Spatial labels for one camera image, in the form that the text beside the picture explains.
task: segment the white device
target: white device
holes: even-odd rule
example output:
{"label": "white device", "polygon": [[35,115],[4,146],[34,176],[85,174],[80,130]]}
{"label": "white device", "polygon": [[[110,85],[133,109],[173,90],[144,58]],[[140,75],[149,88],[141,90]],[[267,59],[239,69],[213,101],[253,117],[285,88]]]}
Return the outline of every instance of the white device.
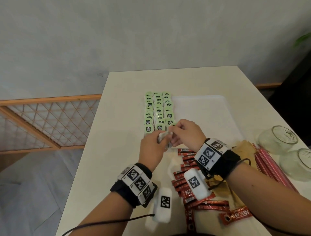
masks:
{"label": "white device", "polygon": [[212,192],[208,190],[207,183],[201,179],[199,171],[196,168],[186,171],[183,176],[198,201],[211,195]]}
{"label": "white device", "polygon": [[169,223],[172,215],[172,190],[169,188],[160,188],[157,200],[154,201],[152,217],[153,221],[159,223]]}

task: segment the gray floor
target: gray floor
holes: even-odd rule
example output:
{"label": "gray floor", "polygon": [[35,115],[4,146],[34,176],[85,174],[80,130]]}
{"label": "gray floor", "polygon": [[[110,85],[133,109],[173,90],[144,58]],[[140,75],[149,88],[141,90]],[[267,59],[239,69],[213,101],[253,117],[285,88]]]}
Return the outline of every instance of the gray floor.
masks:
{"label": "gray floor", "polygon": [[1,236],[55,236],[82,150],[30,153],[0,173]]}

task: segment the white tray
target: white tray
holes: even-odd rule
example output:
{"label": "white tray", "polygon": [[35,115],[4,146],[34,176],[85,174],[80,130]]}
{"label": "white tray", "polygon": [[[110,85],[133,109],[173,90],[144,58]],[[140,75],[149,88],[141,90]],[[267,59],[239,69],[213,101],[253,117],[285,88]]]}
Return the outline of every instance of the white tray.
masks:
{"label": "white tray", "polygon": [[176,122],[180,119],[194,121],[206,137],[218,138],[231,146],[245,139],[224,96],[176,96],[172,101]]}

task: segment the glass jar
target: glass jar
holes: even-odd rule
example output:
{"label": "glass jar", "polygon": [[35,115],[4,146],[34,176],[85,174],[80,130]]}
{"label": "glass jar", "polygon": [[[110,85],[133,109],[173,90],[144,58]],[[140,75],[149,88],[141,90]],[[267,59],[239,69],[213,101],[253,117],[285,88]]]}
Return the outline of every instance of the glass jar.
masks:
{"label": "glass jar", "polygon": [[311,180],[311,150],[301,148],[280,156],[280,167],[295,180]]}
{"label": "glass jar", "polygon": [[298,143],[298,138],[288,128],[276,125],[263,131],[258,137],[258,143],[268,152],[281,155]]}

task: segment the wristband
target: wristband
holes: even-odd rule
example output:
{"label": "wristband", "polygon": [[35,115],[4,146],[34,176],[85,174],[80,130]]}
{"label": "wristband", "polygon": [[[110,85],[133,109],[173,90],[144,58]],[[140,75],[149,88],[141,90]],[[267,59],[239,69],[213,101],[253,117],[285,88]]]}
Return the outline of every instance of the wristband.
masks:
{"label": "wristband", "polygon": [[207,179],[219,175],[225,179],[231,170],[241,160],[240,156],[230,150],[222,141],[206,139],[200,150],[195,155],[200,170]]}
{"label": "wristband", "polygon": [[133,208],[138,205],[147,207],[158,188],[150,181],[151,177],[152,172],[145,165],[141,163],[132,164],[118,175],[118,180],[110,191],[117,192]]}

